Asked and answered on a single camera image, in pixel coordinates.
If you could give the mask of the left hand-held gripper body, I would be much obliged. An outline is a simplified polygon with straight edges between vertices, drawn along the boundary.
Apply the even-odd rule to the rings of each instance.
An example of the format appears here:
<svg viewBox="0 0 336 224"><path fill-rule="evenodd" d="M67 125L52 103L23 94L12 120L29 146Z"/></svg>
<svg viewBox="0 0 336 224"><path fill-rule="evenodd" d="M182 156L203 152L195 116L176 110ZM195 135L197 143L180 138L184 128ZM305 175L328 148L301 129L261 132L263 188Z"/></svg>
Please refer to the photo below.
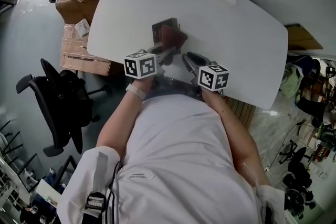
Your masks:
<svg viewBox="0 0 336 224"><path fill-rule="evenodd" d="M143 79L154 75L163 75L164 69L159 65L155 54L135 52L124 57L124 73L127 77Z"/></svg>

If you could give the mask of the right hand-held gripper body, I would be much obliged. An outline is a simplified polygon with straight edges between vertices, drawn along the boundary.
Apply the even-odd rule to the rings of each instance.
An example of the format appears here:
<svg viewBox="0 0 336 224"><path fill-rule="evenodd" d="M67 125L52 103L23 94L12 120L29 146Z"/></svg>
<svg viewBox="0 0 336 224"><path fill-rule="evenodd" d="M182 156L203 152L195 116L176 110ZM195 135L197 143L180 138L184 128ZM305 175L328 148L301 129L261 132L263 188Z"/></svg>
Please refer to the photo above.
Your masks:
<svg viewBox="0 0 336 224"><path fill-rule="evenodd" d="M229 70L219 64L199 66L192 63L190 73L194 76L192 85L211 92L221 92L228 85Z"/></svg>

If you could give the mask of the reddish brown cloth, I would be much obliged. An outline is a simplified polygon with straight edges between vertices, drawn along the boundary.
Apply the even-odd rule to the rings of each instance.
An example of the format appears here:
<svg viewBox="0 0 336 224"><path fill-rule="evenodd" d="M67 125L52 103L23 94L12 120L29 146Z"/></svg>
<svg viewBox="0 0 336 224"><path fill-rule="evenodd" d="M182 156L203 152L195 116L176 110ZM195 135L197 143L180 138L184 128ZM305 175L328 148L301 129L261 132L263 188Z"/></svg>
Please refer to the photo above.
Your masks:
<svg viewBox="0 0 336 224"><path fill-rule="evenodd" d="M163 51L174 48L175 51L180 52L184 43L188 40L187 34L179 29L175 29L168 25L161 27L161 43Z"/></svg>

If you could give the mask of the person's right forearm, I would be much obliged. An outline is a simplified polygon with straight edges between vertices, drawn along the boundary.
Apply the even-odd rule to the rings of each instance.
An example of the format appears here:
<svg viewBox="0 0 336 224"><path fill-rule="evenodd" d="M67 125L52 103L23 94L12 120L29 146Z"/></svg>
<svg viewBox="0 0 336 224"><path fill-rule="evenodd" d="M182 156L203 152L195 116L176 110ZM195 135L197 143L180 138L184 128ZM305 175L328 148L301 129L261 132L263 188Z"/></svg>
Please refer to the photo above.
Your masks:
<svg viewBox="0 0 336 224"><path fill-rule="evenodd" d="M219 116L230 145L235 170L253 187L270 185L253 137L217 92L202 89L202 98Z"/></svg>

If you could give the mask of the person's left forearm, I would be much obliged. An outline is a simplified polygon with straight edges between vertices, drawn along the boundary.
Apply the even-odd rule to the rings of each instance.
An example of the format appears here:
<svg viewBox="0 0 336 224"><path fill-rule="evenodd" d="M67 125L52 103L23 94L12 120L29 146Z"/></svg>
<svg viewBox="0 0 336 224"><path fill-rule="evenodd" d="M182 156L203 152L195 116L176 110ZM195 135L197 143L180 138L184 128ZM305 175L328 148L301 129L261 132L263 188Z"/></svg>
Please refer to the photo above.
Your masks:
<svg viewBox="0 0 336 224"><path fill-rule="evenodd" d="M143 100L138 95L128 90L100 131L96 146L112 148L123 159L142 103Z"/></svg>

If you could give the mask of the light green cloth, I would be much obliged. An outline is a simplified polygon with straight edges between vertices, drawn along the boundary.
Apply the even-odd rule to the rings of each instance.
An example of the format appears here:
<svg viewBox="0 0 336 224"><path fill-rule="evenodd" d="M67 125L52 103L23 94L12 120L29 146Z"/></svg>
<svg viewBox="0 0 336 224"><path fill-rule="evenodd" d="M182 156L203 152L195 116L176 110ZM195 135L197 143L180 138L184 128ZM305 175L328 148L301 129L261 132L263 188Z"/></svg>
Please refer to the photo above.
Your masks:
<svg viewBox="0 0 336 224"><path fill-rule="evenodd" d="M300 87L302 78L302 68L292 63L287 63L285 65L285 70L279 90L286 98L293 97Z"/></svg>

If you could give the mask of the white wristband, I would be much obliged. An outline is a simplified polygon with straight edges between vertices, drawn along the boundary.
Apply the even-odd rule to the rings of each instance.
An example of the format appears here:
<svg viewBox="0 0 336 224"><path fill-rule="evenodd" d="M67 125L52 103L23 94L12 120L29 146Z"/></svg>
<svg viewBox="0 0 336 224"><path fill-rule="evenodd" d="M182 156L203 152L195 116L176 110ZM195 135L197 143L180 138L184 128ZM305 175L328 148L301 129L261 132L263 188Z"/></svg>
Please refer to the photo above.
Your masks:
<svg viewBox="0 0 336 224"><path fill-rule="evenodd" d="M135 94L142 101L144 101L145 98L146 98L146 93L143 92L140 88L134 86L133 84L129 84L127 86L127 88L126 88L126 91L132 92L133 94Z"/></svg>

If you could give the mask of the flattened taped cardboard boxes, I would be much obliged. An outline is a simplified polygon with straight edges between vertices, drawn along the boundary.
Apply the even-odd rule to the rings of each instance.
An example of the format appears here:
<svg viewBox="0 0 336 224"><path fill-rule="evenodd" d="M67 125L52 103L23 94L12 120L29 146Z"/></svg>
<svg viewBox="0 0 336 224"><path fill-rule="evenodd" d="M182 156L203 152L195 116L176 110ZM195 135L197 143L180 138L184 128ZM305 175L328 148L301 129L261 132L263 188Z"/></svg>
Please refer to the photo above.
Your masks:
<svg viewBox="0 0 336 224"><path fill-rule="evenodd" d="M87 51L89 34L81 37L73 24L64 25L61 43L62 68L109 76L117 71L118 64L93 56Z"/></svg>

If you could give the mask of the white labelled packet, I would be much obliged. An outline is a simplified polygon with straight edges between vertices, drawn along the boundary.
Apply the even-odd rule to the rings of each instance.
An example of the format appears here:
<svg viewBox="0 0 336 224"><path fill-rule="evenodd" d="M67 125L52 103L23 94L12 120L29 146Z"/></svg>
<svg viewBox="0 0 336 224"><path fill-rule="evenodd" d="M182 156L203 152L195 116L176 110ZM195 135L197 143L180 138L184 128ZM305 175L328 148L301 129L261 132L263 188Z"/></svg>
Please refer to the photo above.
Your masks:
<svg viewBox="0 0 336 224"><path fill-rule="evenodd" d="M90 31L90 25L88 21L84 18L77 24L75 24L75 30L80 38L86 36L89 34Z"/></svg>

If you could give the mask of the black office chair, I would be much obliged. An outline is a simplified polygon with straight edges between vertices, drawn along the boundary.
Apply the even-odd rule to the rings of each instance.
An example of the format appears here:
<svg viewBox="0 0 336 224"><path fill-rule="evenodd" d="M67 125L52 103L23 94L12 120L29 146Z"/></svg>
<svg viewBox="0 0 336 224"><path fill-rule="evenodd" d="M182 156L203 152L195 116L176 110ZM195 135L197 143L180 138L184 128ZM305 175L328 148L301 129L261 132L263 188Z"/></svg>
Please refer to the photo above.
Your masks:
<svg viewBox="0 0 336 224"><path fill-rule="evenodd" d="M44 119L51 131L53 145L45 147L43 152L48 157L60 155L64 147L73 141L76 151L83 149L82 128L91 122L99 121L98 115L92 114L93 99L90 95L99 92L111 92L108 85L88 92L86 82L78 77L77 72L63 70L58 72L47 60L40 60L44 76L22 77L17 85L17 93L31 88Z"/></svg>

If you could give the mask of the large brown cardboard box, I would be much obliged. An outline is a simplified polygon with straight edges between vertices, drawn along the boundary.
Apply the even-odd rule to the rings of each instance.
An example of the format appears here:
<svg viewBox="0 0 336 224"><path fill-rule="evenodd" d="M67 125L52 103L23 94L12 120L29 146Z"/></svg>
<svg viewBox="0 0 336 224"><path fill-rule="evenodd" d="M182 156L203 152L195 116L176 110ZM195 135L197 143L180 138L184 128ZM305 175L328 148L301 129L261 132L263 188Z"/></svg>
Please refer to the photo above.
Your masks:
<svg viewBox="0 0 336 224"><path fill-rule="evenodd" d="M86 3L77 0L56 0L55 7L65 24L77 24L86 19L91 25L99 0L89 0Z"/></svg>

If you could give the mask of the person's white shirt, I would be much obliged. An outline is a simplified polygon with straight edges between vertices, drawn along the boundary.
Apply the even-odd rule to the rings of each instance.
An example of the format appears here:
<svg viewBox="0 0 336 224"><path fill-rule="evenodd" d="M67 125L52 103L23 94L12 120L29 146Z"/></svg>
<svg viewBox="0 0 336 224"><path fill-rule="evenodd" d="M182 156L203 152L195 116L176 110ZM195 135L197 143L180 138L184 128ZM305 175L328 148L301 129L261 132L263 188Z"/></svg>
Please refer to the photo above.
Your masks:
<svg viewBox="0 0 336 224"><path fill-rule="evenodd" d="M106 210L86 209L90 193ZM184 95L144 102L123 159L83 153L57 206L61 224L286 224L285 194L234 168L219 115Z"/></svg>

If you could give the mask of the brown cardboard sheet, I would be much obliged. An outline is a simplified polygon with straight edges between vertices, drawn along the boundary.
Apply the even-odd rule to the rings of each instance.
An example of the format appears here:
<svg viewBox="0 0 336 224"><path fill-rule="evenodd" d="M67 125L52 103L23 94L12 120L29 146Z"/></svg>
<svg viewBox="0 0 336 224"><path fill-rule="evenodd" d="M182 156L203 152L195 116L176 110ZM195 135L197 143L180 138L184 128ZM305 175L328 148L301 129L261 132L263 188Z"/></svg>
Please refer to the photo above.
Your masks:
<svg viewBox="0 0 336 224"><path fill-rule="evenodd" d="M285 26L288 32L288 51L322 50L321 44L301 25Z"/></svg>

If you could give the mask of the small black swivel chair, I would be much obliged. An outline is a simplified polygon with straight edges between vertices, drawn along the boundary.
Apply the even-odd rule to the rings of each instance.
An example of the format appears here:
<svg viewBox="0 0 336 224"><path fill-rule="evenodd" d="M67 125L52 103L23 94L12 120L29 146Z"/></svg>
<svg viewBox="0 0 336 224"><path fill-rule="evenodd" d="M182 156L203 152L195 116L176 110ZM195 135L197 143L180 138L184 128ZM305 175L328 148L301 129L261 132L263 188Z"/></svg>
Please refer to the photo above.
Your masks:
<svg viewBox="0 0 336 224"><path fill-rule="evenodd" d="M294 179L304 188L309 188L312 180L307 168L302 163L302 160L304 158L310 160L311 155L306 155L307 147L301 147L297 150L297 143L293 140L290 140L289 143L289 151L279 153L280 156L284 156L284 158L279 161L279 164L282 165L285 162L288 162L288 171L293 174Z"/></svg>

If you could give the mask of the black metal rack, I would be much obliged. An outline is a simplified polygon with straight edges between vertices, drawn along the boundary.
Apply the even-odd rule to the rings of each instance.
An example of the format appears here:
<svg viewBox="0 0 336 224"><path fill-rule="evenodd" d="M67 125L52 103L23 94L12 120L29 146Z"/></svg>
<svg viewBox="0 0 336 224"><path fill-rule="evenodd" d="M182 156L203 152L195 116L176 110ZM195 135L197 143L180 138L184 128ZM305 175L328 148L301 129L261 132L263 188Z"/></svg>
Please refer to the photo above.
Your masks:
<svg viewBox="0 0 336 224"><path fill-rule="evenodd" d="M31 194L37 187L38 180L34 170L29 168L38 155L35 153L27 160L22 160L22 155L25 152L24 145L22 142L15 141L20 137L20 131L6 132L10 124L11 120L7 120L0 125L0 158L8 167L5 170L13 171L13 181L17 181L17 185L24 187Z"/></svg>

